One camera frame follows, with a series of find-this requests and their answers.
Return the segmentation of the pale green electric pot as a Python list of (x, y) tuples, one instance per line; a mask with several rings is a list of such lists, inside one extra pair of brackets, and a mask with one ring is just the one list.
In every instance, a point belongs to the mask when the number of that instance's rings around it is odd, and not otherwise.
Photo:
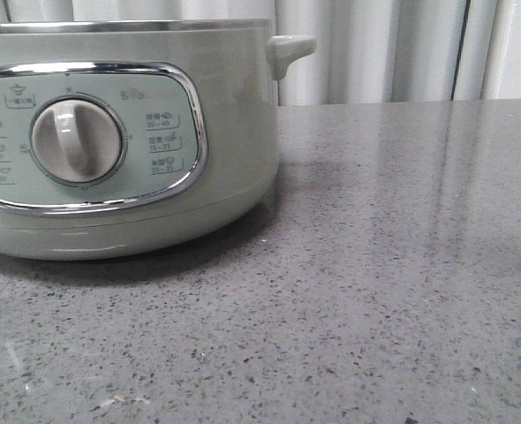
[[(239, 218), (276, 177), (276, 84), (315, 47), (267, 19), (0, 24), (0, 254), (139, 254)], [(114, 168), (83, 184), (31, 142), (38, 114), (72, 98), (122, 135)]]

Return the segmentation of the beige pot dial knob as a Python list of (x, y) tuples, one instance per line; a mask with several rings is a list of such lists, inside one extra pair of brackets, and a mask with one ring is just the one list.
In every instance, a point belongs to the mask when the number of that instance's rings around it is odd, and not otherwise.
[(104, 177), (122, 152), (122, 135), (109, 112), (74, 98), (53, 102), (38, 114), (31, 142), (41, 167), (70, 183)]

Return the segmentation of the grey curtain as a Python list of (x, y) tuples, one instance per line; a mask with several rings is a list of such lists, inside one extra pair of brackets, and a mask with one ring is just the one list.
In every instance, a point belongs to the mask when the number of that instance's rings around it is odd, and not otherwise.
[(0, 1), (0, 23), (268, 19), (315, 53), (279, 86), (283, 104), (475, 100), (496, 1)]

